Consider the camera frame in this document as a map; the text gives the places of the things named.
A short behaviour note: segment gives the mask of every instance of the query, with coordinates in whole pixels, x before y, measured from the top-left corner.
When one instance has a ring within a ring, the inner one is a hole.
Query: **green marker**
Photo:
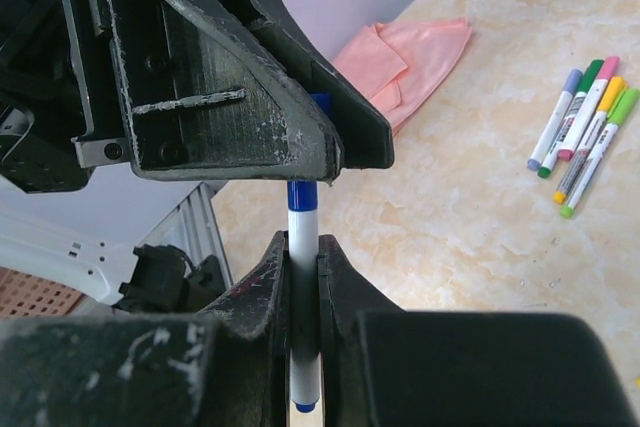
[[[589,157],[587,157],[587,162],[584,164],[582,172],[580,172],[580,176],[569,195],[567,203],[560,208],[560,215],[565,219],[573,215],[573,211],[589,185],[589,182],[591,182],[593,174],[595,174],[596,168],[604,157],[607,147],[609,147],[616,132],[618,132],[618,129],[629,115],[629,112],[633,109],[638,97],[640,97],[640,90],[627,89],[618,96],[615,105],[609,110],[607,114],[609,122],[604,127],[602,134],[600,134],[598,142],[596,142],[596,145],[591,150]]]
[[[560,124],[560,128],[556,133],[556,137],[553,139],[553,144],[551,144],[549,153],[544,158],[542,165],[538,169],[538,177],[546,179],[551,174],[553,166],[556,165],[556,161],[558,160],[558,152],[560,151],[562,142],[564,142],[564,138],[567,136],[569,129],[573,125],[573,121],[575,120],[576,115],[578,115],[580,107],[582,107],[582,103],[587,96],[587,92],[589,92],[589,89],[591,88],[591,84],[593,84],[598,72],[602,68],[602,64],[604,64],[604,60],[596,59],[591,62],[589,67],[587,67],[587,70],[584,71],[584,75],[578,85],[578,90],[576,91],[576,95],[573,97],[573,102],[571,102],[567,115],[564,116],[562,124]]]

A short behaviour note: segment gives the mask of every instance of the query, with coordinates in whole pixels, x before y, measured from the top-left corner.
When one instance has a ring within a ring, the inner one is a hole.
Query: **lime green marker cap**
[[[560,207],[560,217],[564,217],[565,219],[570,219],[573,215],[573,208],[568,205],[563,205]]]
[[[622,91],[607,114],[609,122],[611,124],[622,125],[629,115],[629,112],[631,112],[631,109],[633,109],[638,97],[640,97],[640,90],[638,89]]]
[[[582,76],[582,80],[578,84],[578,89],[576,92],[589,92],[591,88],[591,84],[596,80],[596,76],[598,72],[602,68],[602,64],[604,64],[604,60],[596,59],[591,61],[587,70],[584,71],[584,75]]]

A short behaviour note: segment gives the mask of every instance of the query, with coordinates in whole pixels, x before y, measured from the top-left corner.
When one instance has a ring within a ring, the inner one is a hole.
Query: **pink marker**
[[[589,125],[589,121],[591,117],[593,117],[593,113],[598,107],[598,103],[604,94],[604,91],[607,88],[607,84],[613,77],[616,69],[618,68],[618,63],[620,62],[620,57],[607,57],[596,76],[596,80],[594,80],[587,96],[578,111],[573,123],[571,124],[571,128],[569,132],[567,132],[562,145],[560,146],[560,150],[558,151],[558,158],[561,160],[571,160],[573,153],[576,151],[578,144],[580,143],[580,139],[584,134],[587,125]]]

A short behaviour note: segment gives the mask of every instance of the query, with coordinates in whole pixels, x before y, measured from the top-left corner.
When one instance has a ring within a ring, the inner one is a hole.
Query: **table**
[[[550,180],[525,167],[571,68],[620,55],[640,86],[640,0],[415,0],[400,19],[460,16],[473,37],[396,137],[395,165],[323,185],[321,231],[405,309],[584,319],[640,413],[640,112],[572,220],[551,201],[565,166]],[[236,279],[287,227],[283,182],[232,182],[214,208]]]

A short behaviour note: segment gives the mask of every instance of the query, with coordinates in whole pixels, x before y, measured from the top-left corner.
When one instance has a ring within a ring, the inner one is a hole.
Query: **pink cloth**
[[[466,19],[374,24],[363,27],[333,65],[395,135],[455,67],[470,36]]]

